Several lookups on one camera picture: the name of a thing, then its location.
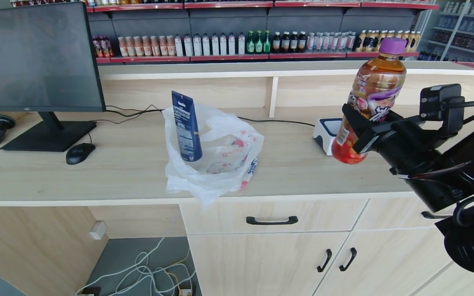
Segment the plastic bag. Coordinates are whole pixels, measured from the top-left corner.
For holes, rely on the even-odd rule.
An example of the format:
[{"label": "plastic bag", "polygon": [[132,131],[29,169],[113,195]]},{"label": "plastic bag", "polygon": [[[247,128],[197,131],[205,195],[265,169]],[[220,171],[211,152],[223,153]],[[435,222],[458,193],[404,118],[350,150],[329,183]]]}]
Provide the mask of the plastic bag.
[{"label": "plastic bag", "polygon": [[233,114],[195,103],[202,158],[195,168],[181,157],[173,107],[162,111],[169,162],[166,192],[188,190],[206,210],[219,196],[250,181],[265,137]]}]

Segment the iced tea bottle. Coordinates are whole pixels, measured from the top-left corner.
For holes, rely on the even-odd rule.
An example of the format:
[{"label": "iced tea bottle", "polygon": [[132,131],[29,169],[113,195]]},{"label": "iced tea bottle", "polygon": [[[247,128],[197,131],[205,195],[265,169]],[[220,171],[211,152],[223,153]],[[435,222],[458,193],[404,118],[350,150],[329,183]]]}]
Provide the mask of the iced tea bottle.
[{"label": "iced tea bottle", "polygon": [[[395,104],[395,99],[405,81],[406,69],[398,59],[405,51],[405,39],[385,38],[380,45],[380,54],[361,66],[352,84],[347,104],[365,118],[381,122]],[[356,164],[367,157],[352,149],[358,137],[345,117],[332,143],[332,155],[347,164]]]}]

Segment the counter top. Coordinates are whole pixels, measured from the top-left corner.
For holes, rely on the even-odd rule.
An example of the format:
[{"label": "counter top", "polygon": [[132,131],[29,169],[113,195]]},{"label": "counter top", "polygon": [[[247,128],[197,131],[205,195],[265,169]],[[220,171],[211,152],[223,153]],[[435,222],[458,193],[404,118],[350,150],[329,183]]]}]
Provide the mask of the counter top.
[{"label": "counter top", "polygon": [[[403,116],[418,107],[395,106]],[[265,118],[262,108],[230,109],[248,118]],[[340,107],[279,108],[276,119],[314,123],[336,118]],[[112,113],[58,113],[60,120],[122,120]],[[40,120],[36,114],[20,118],[8,131],[11,140]],[[228,201],[413,197],[402,180],[389,173],[389,165],[370,153],[358,165],[346,165],[326,156],[312,139],[312,127],[290,123],[251,123],[265,136],[256,174],[248,187],[220,197]],[[466,125],[458,139],[474,130]],[[0,150],[0,206],[112,206],[194,202],[188,192],[165,192],[168,155],[164,118],[143,114],[119,125],[98,122],[91,132],[96,150],[77,165],[65,163],[65,153]],[[88,142],[84,137],[80,142]]]},{"label": "counter top", "polygon": [[[100,66],[102,80],[200,79],[355,75],[365,60],[325,62],[232,62],[218,64]],[[455,62],[406,60],[407,74],[474,75],[474,69]]]}]

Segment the gray floor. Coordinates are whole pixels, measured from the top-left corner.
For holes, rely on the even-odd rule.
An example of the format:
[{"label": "gray floor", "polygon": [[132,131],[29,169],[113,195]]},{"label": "gray floor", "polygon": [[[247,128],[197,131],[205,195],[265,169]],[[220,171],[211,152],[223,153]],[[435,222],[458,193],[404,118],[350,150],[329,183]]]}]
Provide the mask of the gray floor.
[{"label": "gray floor", "polygon": [[[98,260],[98,263],[96,264],[96,267],[94,268],[88,283],[95,281],[104,274],[119,272],[133,265],[137,255],[141,251],[151,251],[154,247],[156,247],[156,244],[158,244],[159,240],[160,238],[128,238],[121,240],[109,240],[109,243],[107,243],[102,256]],[[157,267],[169,266],[170,264],[184,259],[187,253],[188,239],[186,237],[165,238],[160,244],[160,247],[150,256],[149,267],[152,271],[154,271]],[[190,274],[193,273],[195,269],[191,255],[186,261],[184,261],[184,264],[186,264],[188,267]],[[179,281],[188,277],[186,270],[184,270],[182,267],[170,268],[169,272],[175,274],[179,278]],[[119,275],[107,277],[98,281],[98,283],[94,284],[93,286],[102,288],[100,296],[112,294],[114,293],[116,286],[127,273],[128,271]],[[124,282],[125,285],[122,285],[120,288],[125,288],[134,283],[138,277],[139,273],[134,272],[126,279]],[[198,283],[197,277],[194,276],[192,281]],[[167,290],[173,286],[170,283],[169,278],[163,272],[159,272],[158,275],[156,275],[156,285],[160,290]],[[153,286],[150,285],[149,278],[144,279],[144,281],[139,283],[135,288],[122,294],[122,296],[149,295],[150,289],[152,288]],[[201,296],[198,285],[195,296]]]}]

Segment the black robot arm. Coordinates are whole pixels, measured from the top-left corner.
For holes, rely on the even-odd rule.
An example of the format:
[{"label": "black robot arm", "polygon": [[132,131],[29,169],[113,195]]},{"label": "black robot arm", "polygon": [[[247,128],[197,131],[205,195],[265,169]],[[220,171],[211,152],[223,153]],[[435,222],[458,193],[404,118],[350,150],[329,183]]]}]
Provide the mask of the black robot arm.
[{"label": "black robot arm", "polygon": [[[444,153],[437,148],[457,135],[474,115],[464,119],[459,84],[432,86],[420,93],[420,112],[403,118],[389,111],[382,122],[371,122],[350,105],[342,111],[359,137],[357,153],[374,151],[391,165],[433,212],[457,204],[451,217],[435,223],[444,235],[447,253],[459,266],[474,272],[474,132]],[[425,121],[441,121],[437,130],[422,129]]]}]

